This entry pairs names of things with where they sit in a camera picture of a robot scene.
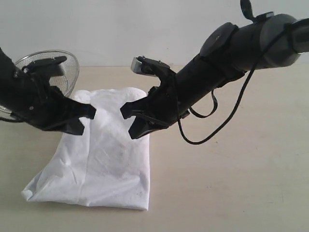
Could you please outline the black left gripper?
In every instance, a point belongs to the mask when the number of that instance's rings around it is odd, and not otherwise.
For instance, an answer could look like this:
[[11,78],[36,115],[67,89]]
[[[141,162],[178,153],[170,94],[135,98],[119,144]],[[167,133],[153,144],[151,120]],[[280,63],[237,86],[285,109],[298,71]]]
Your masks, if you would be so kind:
[[65,97],[45,77],[10,77],[11,116],[42,131],[83,135],[81,117],[94,119],[96,108]]

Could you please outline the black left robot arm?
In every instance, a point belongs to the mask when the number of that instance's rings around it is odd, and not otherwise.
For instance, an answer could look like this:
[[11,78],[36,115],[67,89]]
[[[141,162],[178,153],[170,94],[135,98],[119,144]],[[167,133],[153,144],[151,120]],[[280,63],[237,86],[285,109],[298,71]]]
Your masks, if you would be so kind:
[[0,106],[10,113],[1,120],[82,135],[80,119],[94,119],[96,109],[69,97],[79,75],[76,57],[64,51],[43,51],[25,60],[14,64],[0,53]]

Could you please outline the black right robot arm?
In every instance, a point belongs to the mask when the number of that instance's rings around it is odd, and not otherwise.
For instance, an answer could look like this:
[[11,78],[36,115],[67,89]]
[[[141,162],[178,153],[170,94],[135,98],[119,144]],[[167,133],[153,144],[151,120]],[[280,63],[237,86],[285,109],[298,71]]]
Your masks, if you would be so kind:
[[227,22],[204,42],[199,53],[179,72],[146,57],[135,57],[136,74],[156,76],[160,85],[147,96],[125,103],[123,118],[135,117],[128,133],[139,139],[164,130],[193,112],[193,105],[227,83],[261,69],[288,67],[309,50],[309,21],[273,12],[254,16],[250,1],[240,3],[244,27]]

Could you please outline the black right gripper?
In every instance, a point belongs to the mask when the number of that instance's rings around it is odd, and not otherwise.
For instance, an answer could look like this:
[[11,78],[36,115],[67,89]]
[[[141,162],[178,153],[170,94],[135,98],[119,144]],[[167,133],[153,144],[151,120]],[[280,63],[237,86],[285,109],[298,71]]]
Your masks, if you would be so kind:
[[128,133],[131,139],[139,139],[155,131],[164,130],[186,118],[191,98],[191,76],[171,74],[160,85],[152,87],[148,96],[133,102],[126,102],[120,112],[124,119],[135,116]]

